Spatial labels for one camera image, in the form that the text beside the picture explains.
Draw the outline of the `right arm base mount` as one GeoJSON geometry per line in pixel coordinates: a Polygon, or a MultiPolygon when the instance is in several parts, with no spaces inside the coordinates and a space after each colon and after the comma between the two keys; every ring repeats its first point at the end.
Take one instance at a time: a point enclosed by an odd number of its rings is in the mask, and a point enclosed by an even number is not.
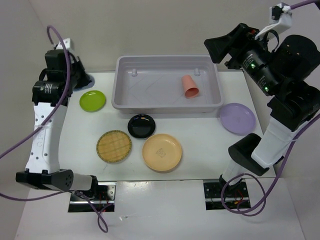
{"type": "MultiPolygon", "coordinates": [[[[207,211],[211,210],[223,210],[224,206],[221,202],[221,191],[223,186],[217,179],[205,180],[203,182],[205,208],[207,211]]],[[[225,190],[224,192],[224,203],[232,209],[249,209],[251,207],[247,184],[242,181],[233,190],[225,190]]]]}

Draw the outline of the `purple plastic plate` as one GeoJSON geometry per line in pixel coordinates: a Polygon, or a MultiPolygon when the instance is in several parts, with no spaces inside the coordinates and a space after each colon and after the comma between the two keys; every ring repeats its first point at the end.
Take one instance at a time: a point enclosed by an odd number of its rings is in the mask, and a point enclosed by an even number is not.
{"type": "Polygon", "coordinates": [[[219,111],[222,126],[229,132],[244,136],[255,130],[256,117],[245,105],[240,103],[229,103],[219,111]]]}

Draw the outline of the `pink plastic cup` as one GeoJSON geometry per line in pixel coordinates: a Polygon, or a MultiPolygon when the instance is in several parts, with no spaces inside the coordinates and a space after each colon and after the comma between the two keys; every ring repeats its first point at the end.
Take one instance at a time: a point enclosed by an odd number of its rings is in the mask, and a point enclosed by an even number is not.
{"type": "Polygon", "coordinates": [[[187,99],[195,98],[199,94],[199,88],[190,75],[184,75],[181,78],[184,96],[187,99]]]}

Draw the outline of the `green plastic plate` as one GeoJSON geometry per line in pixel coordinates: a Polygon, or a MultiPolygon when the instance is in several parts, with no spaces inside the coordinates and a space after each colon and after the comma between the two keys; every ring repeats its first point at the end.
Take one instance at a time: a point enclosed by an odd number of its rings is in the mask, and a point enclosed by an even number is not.
{"type": "Polygon", "coordinates": [[[80,107],[86,112],[97,112],[107,102],[107,98],[103,92],[99,90],[90,90],[85,92],[79,99],[80,107]]]}

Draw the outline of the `black glossy plate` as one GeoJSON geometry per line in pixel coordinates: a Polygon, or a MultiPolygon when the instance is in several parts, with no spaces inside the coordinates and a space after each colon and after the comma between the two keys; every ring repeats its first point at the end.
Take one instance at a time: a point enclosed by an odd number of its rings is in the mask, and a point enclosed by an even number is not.
{"type": "Polygon", "coordinates": [[[137,139],[147,139],[156,129],[156,122],[147,114],[134,115],[127,124],[129,134],[137,139]]]}

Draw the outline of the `woven bamboo plate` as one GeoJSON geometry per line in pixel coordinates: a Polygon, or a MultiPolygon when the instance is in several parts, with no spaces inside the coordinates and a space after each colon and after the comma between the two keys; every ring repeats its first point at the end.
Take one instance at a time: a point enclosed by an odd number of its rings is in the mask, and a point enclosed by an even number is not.
{"type": "Polygon", "coordinates": [[[96,153],[99,158],[111,164],[126,159],[131,150],[131,138],[121,130],[111,130],[104,133],[96,144],[96,153]]]}

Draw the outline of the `grey plastic bin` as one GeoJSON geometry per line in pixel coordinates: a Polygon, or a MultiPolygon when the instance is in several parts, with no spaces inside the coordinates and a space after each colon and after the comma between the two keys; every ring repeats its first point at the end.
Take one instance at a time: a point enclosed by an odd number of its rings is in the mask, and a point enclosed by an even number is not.
{"type": "Polygon", "coordinates": [[[111,104],[124,114],[213,113],[224,96],[209,55],[125,55],[116,63],[111,104]],[[185,75],[195,81],[197,97],[185,97],[185,75]]]}

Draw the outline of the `orange plastic plate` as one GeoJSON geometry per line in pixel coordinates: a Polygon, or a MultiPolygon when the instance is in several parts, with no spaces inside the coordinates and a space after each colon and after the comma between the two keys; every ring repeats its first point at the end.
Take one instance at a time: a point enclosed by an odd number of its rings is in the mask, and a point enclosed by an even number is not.
{"type": "Polygon", "coordinates": [[[145,141],[142,147],[142,158],[153,171],[170,172],[182,159],[182,146],[169,134],[155,134],[145,141]]]}

